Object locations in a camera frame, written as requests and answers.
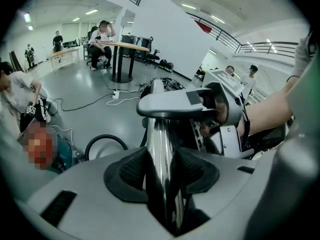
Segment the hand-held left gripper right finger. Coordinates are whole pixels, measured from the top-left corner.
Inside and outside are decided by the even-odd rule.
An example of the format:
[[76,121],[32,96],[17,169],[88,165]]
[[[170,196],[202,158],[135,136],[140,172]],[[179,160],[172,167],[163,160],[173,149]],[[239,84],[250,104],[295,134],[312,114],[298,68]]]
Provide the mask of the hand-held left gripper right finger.
[[204,173],[214,172],[218,175],[203,175],[206,185],[213,182],[205,190],[192,195],[198,215],[205,214],[209,220],[193,228],[184,236],[243,236],[249,216],[247,211],[240,211],[236,197],[248,183],[251,173],[238,170],[240,167],[253,171],[258,162],[221,155],[203,153],[194,149],[180,148],[179,153],[191,159],[199,159],[207,166]]

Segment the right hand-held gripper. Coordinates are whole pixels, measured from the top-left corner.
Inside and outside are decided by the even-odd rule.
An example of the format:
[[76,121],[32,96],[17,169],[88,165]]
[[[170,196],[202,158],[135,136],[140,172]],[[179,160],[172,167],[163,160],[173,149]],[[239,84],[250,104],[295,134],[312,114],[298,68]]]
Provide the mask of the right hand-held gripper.
[[[194,137],[190,147],[225,157],[242,157],[243,142],[237,131],[245,115],[242,91],[244,87],[223,70],[205,73],[202,86],[144,96],[137,104],[139,115],[154,119],[191,119]],[[223,125],[217,122],[215,97],[222,94],[227,107]]]

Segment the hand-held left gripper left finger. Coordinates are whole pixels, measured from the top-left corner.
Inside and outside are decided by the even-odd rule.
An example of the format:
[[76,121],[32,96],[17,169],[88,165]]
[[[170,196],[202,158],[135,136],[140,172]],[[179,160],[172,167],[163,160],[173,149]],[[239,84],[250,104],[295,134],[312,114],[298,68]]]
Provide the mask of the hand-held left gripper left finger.
[[[106,188],[106,168],[135,149],[82,162],[56,176],[26,201],[16,203],[36,228],[81,240],[170,240],[172,235],[146,204],[128,203]],[[57,227],[41,217],[61,191],[76,194]]]

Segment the chrome metal tube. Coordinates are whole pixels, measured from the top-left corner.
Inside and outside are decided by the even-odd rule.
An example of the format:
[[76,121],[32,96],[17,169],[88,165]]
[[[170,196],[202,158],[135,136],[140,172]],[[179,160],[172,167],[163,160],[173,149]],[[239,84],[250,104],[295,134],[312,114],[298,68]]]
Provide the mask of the chrome metal tube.
[[145,175],[148,209],[172,235],[177,235],[184,220],[184,201],[168,120],[148,119],[147,151],[150,161]]

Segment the person's right forearm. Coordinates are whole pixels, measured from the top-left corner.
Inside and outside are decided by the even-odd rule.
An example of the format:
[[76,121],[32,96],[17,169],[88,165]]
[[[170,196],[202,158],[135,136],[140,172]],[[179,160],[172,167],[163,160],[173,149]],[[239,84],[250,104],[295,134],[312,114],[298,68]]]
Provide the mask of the person's right forearm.
[[287,96],[298,80],[297,76],[290,77],[281,90],[266,100],[246,108],[250,122],[249,135],[279,127],[290,119],[293,112],[289,107]]

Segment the red teal vacuum cleaner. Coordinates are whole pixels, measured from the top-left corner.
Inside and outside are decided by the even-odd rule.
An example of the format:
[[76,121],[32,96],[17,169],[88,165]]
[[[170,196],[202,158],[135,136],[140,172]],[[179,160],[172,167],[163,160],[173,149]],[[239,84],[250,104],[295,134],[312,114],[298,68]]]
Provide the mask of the red teal vacuum cleaner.
[[73,165],[71,144],[42,122],[32,122],[18,142],[36,169],[61,174]]

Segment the person's right hand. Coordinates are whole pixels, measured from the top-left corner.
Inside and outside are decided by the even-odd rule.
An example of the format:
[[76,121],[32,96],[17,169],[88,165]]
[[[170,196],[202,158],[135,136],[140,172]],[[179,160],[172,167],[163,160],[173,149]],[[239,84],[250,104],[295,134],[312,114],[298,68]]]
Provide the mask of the person's right hand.
[[215,98],[215,107],[217,110],[216,121],[223,125],[227,120],[228,108],[222,94],[218,94]]

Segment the black open equipment case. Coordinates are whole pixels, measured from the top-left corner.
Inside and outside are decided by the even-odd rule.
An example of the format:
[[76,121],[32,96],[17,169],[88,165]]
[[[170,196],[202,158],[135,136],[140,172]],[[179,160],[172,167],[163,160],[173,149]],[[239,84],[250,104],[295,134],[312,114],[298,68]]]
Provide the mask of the black open equipment case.
[[177,80],[172,79],[170,77],[162,77],[161,76],[160,79],[163,83],[165,91],[167,91],[167,92],[185,89],[185,87],[182,84],[180,84]]
[[140,99],[142,99],[142,98],[144,98],[145,96],[151,94],[152,91],[153,91],[153,84],[150,83],[150,84],[146,85],[146,86],[143,88],[143,90],[142,90],[142,92],[141,92],[141,94],[140,94]]

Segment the round wooden table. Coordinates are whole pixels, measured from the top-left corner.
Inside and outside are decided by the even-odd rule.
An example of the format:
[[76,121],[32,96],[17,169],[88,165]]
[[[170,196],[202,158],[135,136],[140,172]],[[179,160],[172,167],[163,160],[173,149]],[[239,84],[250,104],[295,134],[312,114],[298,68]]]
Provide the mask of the round wooden table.
[[[135,61],[136,51],[148,52],[149,49],[143,46],[137,46],[136,44],[126,42],[98,42],[102,46],[114,46],[113,51],[113,64],[112,64],[112,75],[109,76],[109,80],[114,83],[129,83],[133,80],[132,73]],[[122,73],[123,54],[124,48],[131,49],[133,54],[131,56],[128,75]]]

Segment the red hanging banner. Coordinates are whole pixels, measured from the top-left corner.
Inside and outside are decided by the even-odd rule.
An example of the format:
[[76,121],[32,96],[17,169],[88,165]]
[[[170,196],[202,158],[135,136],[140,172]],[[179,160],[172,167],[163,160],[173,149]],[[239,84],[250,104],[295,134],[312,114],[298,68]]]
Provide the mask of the red hanging banner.
[[195,20],[195,22],[197,23],[197,25],[207,34],[209,34],[212,31],[212,28],[198,20]]

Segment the wooden rectangular table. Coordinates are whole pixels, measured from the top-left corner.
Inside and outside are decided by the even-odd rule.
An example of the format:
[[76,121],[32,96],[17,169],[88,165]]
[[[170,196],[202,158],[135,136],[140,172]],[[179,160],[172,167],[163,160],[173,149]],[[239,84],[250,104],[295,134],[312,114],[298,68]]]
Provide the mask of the wooden rectangular table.
[[76,47],[66,48],[61,51],[55,52],[50,57],[52,70],[54,72],[65,66],[76,64],[79,61],[79,48]]

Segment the person's grey shirt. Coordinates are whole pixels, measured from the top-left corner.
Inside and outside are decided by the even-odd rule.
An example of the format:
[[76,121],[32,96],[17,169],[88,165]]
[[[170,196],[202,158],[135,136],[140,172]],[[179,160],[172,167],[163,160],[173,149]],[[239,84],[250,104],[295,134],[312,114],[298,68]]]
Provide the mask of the person's grey shirt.
[[320,47],[310,31],[295,51],[293,76],[299,80],[288,93],[288,104],[299,133],[320,141]]

